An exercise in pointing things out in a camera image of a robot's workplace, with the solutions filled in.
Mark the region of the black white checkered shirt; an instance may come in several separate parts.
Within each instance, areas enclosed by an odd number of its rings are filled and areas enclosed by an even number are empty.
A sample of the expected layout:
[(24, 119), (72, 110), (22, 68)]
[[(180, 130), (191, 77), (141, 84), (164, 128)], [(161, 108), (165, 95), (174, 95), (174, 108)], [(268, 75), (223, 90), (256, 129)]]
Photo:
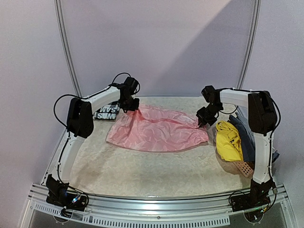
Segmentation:
[(118, 101), (109, 103), (93, 114), (93, 119), (97, 121), (115, 121), (119, 115), (120, 106)]

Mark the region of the pink garment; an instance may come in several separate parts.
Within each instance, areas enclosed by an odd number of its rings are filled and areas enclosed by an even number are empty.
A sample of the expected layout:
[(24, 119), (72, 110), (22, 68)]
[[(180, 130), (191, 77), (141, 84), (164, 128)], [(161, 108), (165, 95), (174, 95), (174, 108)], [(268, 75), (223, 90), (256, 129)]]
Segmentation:
[(108, 143), (142, 152), (179, 152), (208, 140), (196, 116), (143, 104), (123, 114), (106, 137)]

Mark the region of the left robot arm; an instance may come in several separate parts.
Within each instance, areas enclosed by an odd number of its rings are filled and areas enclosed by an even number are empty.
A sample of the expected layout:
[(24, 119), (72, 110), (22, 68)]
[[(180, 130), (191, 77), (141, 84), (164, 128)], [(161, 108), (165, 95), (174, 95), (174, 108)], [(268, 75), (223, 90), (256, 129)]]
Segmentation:
[(128, 75), (123, 83), (112, 82), (103, 90), (86, 97), (63, 95), (60, 98), (71, 96), (67, 121), (59, 121), (66, 129), (65, 142), (56, 159), (53, 168), (47, 171), (46, 180), (43, 182), (48, 189), (58, 185), (69, 185), (70, 173), (76, 156), (85, 139), (94, 129), (93, 114), (99, 108), (117, 101), (124, 112), (136, 111), (139, 99), (134, 96), (140, 90), (139, 82)]

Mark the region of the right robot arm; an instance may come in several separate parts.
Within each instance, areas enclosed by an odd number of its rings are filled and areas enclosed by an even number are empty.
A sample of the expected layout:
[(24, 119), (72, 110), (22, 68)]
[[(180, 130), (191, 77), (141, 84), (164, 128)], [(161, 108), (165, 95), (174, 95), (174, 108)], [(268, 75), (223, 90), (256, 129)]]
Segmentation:
[(272, 178), (273, 133), (279, 124), (280, 113), (268, 91), (247, 91), (233, 88), (215, 89), (209, 85), (202, 95), (208, 106), (196, 113), (199, 127), (216, 126), (216, 150), (227, 162), (244, 162), (245, 145), (241, 130), (230, 121), (218, 121), (223, 104), (242, 106), (247, 109), (247, 120), (255, 142), (254, 171), (250, 193), (246, 195), (249, 207), (256, 207), (270, 189), (275, 188)]

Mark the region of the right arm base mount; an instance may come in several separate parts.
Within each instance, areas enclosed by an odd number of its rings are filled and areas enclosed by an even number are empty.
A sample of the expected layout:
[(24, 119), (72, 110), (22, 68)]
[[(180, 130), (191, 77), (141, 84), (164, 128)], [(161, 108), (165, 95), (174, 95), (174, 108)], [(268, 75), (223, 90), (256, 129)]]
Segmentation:
[(233, 212), (242, 211), (247, 209), (259, 210), (260, 213), (266, 213), (272, 208), (277, 197), (277, 188), (272, 189), (275, 196), (273, 202), (271, 202), (269, 195), (262, 191), (262, 196), (257, 199), (253, 199), (250, 193), (245, 194), (244, 192), (237, 190), (230, 194), (228, 203), (232, 208)]

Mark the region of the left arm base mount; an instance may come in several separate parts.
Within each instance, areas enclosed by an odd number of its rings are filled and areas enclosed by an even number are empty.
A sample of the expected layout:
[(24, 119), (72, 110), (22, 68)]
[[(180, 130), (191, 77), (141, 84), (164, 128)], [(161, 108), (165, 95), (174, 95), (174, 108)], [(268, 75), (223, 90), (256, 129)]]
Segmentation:
[(79, 211), (84, 211), (88, 206), (89, 197), (85, 192), (71, 187), (68, 183), (55, 180), (51, 174), (47, 177), (46, 187), (46, 202), (49, 204)]

